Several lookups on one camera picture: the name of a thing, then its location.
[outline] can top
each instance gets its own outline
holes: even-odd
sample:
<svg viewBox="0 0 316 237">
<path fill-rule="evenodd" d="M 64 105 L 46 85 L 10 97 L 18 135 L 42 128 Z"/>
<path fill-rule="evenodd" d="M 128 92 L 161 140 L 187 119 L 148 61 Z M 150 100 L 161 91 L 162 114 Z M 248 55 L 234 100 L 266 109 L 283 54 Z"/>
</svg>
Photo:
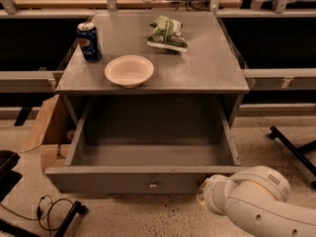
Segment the can top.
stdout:
<svg viewBox="0 0 316 237">
<path fill-rule="evenodd" d="M 84 22 L 78 25 L 78 30 L 80 31 L 89 31 L 95 27 L 95 24 L 92 22 Z"/>
</svg>

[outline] snack bag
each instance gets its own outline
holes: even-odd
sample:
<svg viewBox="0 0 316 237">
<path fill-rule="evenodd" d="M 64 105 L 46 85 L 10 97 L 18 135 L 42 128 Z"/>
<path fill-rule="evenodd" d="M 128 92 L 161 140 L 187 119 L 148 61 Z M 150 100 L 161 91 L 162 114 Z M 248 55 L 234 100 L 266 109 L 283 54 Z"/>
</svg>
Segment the snack bag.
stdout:
<svg viewBox="0 0 316 237">
<path fill-rule="evenodd" d="M 159 16 L 151 24 L 153 34 L 147 39 L 147 44 L 176 51 L 187 51 L 188 44 L 181 36 L 182 24 L 165 16 Z"/>
</svg>

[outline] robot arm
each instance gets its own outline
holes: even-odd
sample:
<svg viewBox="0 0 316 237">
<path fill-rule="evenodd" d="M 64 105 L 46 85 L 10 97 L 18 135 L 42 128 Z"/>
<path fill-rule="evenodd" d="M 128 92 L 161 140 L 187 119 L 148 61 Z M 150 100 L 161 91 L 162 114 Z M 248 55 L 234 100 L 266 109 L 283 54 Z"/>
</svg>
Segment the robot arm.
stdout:
<svg viewBox="0 0 316 237">
<path fill-rule="evenodd" d="M 285 177 L 259 166 L 230 178 L 215 175 L 206 179 L 197 199 L 257 237 L 315 236 L 316 210 L 286 203 L 289 193 Z"/>
</svg>

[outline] dark blue can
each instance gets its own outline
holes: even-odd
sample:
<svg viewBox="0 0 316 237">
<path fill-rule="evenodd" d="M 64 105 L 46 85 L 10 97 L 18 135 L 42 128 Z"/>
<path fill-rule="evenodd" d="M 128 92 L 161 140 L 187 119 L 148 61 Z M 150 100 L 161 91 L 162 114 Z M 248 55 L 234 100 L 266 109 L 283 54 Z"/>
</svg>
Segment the dark blue can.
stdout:
<svg viewBox="0 0 316 237">
<path fill-rule="evenodd" d="M 84 22 L 78 25 L 77 34 L 82 53 L 88 61 L 98 61 L 102 58 L 102 52 L 98 41 L 98 31 L 92 22 Z"/>
</svg>

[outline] concrete floor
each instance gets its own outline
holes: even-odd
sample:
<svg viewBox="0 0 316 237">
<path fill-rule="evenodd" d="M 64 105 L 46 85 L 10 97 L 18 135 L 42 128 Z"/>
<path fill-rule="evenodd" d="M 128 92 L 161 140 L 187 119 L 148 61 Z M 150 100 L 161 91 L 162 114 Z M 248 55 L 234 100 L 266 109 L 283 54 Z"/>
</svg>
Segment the concrete floor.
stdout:
<svg viewBox="0 0 316 237">
<path fill-rule="evenodd" d="M 0 120 L 1 149 L 19 151 L 32 125 L 31 120 L 20 127 L 14 127 L 13 123 L 13 120 Z M 316 178 L 280 141 L 267 138 L 271 125 L 275 125 L 297 146 L 316 139 L 316 117 L 238 117 L 233 124 L 232 135 L 242 165 L 266 165 L 275 168 L 291 184 L 292 193 L 288 202 L 316 209 L 316 191 L 310 187 L 310 181 Z M 45 195 L 50 195 L 53 199 L 80 200 L 89 211 L 85 215 L 76 215 L 65 236 L 252 236 L 237 228 L 226 216 L 208 212 L 197 203 L 195 196 L 79 197 L 61 194 L 41 173 L 37 149 L 20 156 L 14 170 L 21 173 L 23 179 L 2 204 L 26 217 L 34 218 L 40 198 Z M 54 209 L 50 216 L 53 227 L 60 224 L 69 206 L 70 203 L 64 201 Z M 19 218 L 1 207 L 0 218 L 38 236 L 49 236 L 48 232 L 39 227 L 37 221 Z"/>
</svg>

